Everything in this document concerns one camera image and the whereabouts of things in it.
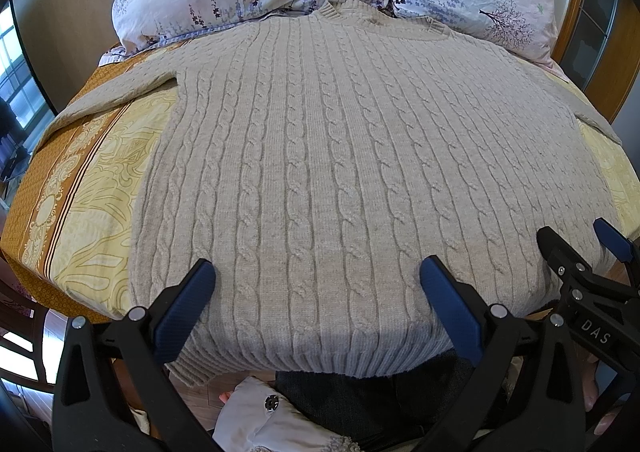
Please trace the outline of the beige cable-knit sweater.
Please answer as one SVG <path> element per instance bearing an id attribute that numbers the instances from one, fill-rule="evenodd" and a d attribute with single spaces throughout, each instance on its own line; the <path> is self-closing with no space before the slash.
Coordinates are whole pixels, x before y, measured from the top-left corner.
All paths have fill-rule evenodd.
<path id="1" fill-rule="evenodd" d="M 558 295 L 541 227 L 611 264 L 592 224 L 620 215 L 579 128 L 605 120 L 491 42 L 325 4 L 149 56 L 53 128 L 167 81 L 177 100 L 134 205 L 128 272 L 147 306 L 195 261 L 215 266 L 170 365 L 183 383 L 415 368 L 450 345 L 419 284 L 427 256 L 520 316 Z"/>

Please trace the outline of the wooden chair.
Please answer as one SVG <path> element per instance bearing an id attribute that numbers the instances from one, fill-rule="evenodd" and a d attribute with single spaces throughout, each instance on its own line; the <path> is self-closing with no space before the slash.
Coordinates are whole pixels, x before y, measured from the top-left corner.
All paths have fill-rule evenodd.
<path id="1" fill-rule="evenodd" d="M 52 394 L 55 382 L 47 380 L 43 361 L 44 324 L 48 312 L 48 308 L 35 302 L 22 289 L 17 276 L 1 256 L 1 349 L 26 359 L 35 372 L 35 376 L 30 377 L 2 366 L 2 380 Z"/>

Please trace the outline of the yellow patterned bedspread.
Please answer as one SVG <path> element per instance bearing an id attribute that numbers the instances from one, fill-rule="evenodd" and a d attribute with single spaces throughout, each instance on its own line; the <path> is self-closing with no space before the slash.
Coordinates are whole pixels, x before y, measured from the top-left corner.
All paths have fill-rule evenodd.
<path id="1" fill-rule="evenodd" d="M 134 201 L 176 98 L 169 82 L 47 140 L 1 216 L 6 283 L 63 315 L 126 313 Z"/>

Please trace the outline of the window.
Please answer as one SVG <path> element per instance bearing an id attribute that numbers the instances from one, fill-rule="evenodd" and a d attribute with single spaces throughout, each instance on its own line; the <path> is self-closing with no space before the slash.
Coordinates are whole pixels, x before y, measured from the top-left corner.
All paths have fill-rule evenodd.
<path id="1" fill-rule="evenodd" d="M 23 53 L 9 2 L 1 9 L 1 101 L 6 113 L 14 119 L 12 123 L 25 134 L 32 134 L 53 116 Z"/>

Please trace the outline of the wooden wall shelf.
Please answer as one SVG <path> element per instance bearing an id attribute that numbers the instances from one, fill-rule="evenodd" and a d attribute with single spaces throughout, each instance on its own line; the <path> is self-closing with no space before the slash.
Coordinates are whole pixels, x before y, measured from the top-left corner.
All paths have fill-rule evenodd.
<path id="1" fill-rule="evenodd" d="M 553 59 L 613 122 L 639 76 L 639 9 L 633 0 L 568 0 Z"/>

